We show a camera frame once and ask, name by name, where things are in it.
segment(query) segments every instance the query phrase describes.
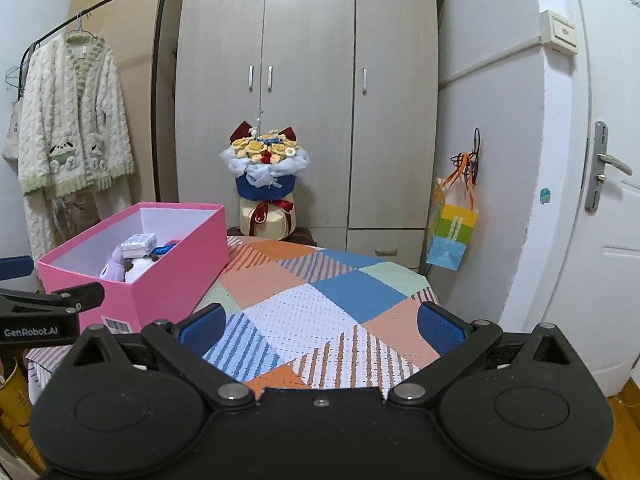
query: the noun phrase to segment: wooden floor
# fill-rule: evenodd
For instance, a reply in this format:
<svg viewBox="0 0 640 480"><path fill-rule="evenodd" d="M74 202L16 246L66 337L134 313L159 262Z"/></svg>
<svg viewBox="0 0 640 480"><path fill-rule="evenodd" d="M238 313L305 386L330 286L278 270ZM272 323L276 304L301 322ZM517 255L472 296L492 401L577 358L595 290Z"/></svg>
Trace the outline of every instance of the wooden floor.
<svg viewBox="0 0 640 480"><path fill-rule="evenodd" d="M606 480L640 480L640 390L629 380L609 404L615 430L598 473Z"/></svg>

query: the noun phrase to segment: pink box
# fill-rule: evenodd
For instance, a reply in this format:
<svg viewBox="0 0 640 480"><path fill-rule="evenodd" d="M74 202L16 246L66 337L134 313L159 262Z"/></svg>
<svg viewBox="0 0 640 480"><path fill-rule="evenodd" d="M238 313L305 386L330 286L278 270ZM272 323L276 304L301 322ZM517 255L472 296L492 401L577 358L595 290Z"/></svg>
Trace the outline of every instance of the pink box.
<svg viewBox="0 0 640 480"><path fill-rule="evenodd" d="M133 283L99 279L114 248L138 233L155 233L158 246L181 241ZM38 272L48 293L102 283L102 306L80 314L81 329L102 323L112 332L139 332L155 319L187 317L228 260L223 206L139 203L45 254Z"/></svg>

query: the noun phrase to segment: colorful gift bag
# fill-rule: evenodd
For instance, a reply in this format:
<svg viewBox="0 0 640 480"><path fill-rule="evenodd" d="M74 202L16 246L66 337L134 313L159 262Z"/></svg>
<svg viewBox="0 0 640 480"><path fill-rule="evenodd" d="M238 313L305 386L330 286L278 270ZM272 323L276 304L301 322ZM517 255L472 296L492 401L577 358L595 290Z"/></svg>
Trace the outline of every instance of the colorful gift bag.
<svg viewBox="0 0 640 480"><path fill-rule="evenodd" d="M240 197L240 231L245 236L282 240L296 228L293 196L282 200L253 202Z"/></svg>
<svg viewBox="0 0 640 480"><path fill-rule="evenodd" d="M462 178L464 164L466 160L446 179L436 180L427 224L428 265L457 270L476 225L474 186Z"/></svg>

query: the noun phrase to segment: white door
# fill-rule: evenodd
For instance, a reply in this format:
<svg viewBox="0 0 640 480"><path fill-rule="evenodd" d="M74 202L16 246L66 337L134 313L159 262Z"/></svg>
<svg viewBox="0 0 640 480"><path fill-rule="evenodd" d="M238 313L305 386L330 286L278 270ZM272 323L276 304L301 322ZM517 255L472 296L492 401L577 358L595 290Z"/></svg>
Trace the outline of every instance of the white door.
<svg viewBox="0 0 640 480"><path fill-rule="evenodd" d="M311 164L294 192L300 227L347 227L354 5L354 0L265 4L261 129L291 126L309 152Z"/></svg>
<svg viewBox="0 0 640 480"><path fill-rule="evenodd" d="M574 235L545 320L562 329L609 396L620 391L640 352L640 6L630 0L581 3L590 144L596 121L603 121L607 152L635 171L626 176L607 165L599 207L587 213L589 154Z"/></svg>
<svg viewBox="0 0 640 480"><path fill-rule="evenodd" d="M425 228L437 99L436 0L357 0L350 228Z"/></svg>
<svg viewBox="0 0 640 480"><path fill-rule="evenodd" d="M182 202L225 205L239 225L235 181L220 159L229 136L260 114L264 0L184 0L176 76L176 157ZM253 81L250 71L253 67Z"/></svg>

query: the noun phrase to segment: wardrobe drawer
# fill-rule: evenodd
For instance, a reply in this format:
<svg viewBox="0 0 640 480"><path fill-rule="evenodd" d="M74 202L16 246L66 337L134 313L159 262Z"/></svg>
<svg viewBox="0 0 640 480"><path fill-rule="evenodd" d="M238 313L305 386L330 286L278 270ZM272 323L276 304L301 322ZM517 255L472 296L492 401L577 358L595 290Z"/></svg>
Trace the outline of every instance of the wardrobe drawer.
<svg viewBox="0 0 640 480"><path fill-rule="evenodd" d="M424 230L349 229L347 252L374 256L409 269L420 266Z"/></svg>

